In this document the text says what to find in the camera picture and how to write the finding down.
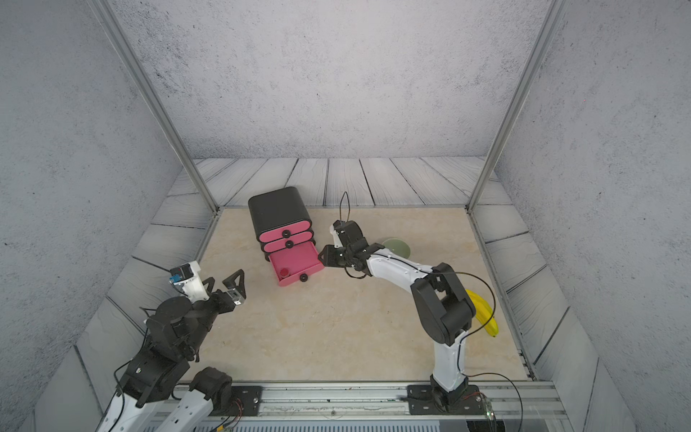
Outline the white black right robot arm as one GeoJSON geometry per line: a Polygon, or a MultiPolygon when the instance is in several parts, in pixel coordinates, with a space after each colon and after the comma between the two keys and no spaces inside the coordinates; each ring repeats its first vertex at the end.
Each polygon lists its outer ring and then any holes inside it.
{"type": "Polygon", "coordinates": [[[421,326],[435,343],[433,391],[441,401],[460,400],[468,391],[464,355],[476,308],[457,273],[446,263],[425,266],[370,244],[355,221],[337,220],[329,232],[334,242],[319,254],[324,266],[383,279],[411,294],[421,326]]]}

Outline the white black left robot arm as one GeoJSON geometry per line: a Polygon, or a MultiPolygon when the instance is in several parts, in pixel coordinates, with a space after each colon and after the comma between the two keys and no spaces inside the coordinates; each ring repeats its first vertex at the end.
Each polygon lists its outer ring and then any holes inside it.
{"type": "MultiPolygon", "coordinates": [[[[139,352],[117,368],[116,391],[100,424],[101,431],[142,431],[174,397],[191,363],[200,359],[201,345],[216,319],[234,311],[247,298],[245,273],[238,270],[214,287],[201,279],[193,261],[170,271],[169,282],[179,295],[148,310],[147,330],[139,352]]],[[[230,429],[259,412],[259,386],[237,387],[228,374],[213,367],[197,373],[187,392],[159,425],[161,431],[194,431],[220,415],[216,430],[230,429]]]]}

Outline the black pink drawer cabinet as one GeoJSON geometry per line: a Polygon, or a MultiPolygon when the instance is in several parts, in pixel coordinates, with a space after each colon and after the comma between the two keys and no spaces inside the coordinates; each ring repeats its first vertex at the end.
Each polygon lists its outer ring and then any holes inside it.
{"type": "Polygon", "coordinates": [[[294,186],[259,194],[248,200],[257,241],[278,284],[305,283],[324,266],[318,259],[312,220],[294,186]],[[282,269],[290,275],[280,277],[282,269]]]}

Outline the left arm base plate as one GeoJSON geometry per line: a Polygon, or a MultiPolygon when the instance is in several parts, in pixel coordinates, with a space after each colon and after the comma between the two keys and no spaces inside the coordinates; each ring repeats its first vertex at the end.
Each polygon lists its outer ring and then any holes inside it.
{"type": "Polygon", "coordinates": [[[227,385],[214,399],[212,416],[230,419],[257,417],[263,390],[259,385],[227,385]]]}

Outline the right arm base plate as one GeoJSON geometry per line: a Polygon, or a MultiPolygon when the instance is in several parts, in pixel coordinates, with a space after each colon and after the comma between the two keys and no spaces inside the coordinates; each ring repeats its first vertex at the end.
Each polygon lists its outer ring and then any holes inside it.
{"type": "Polygon", "coordinates": [[[408,403],[410,415],[485,416],[486,405],[476,385],[461,385],[453,392],[431,384],[412,384],[407,387],[403,401],[408,403]]]}

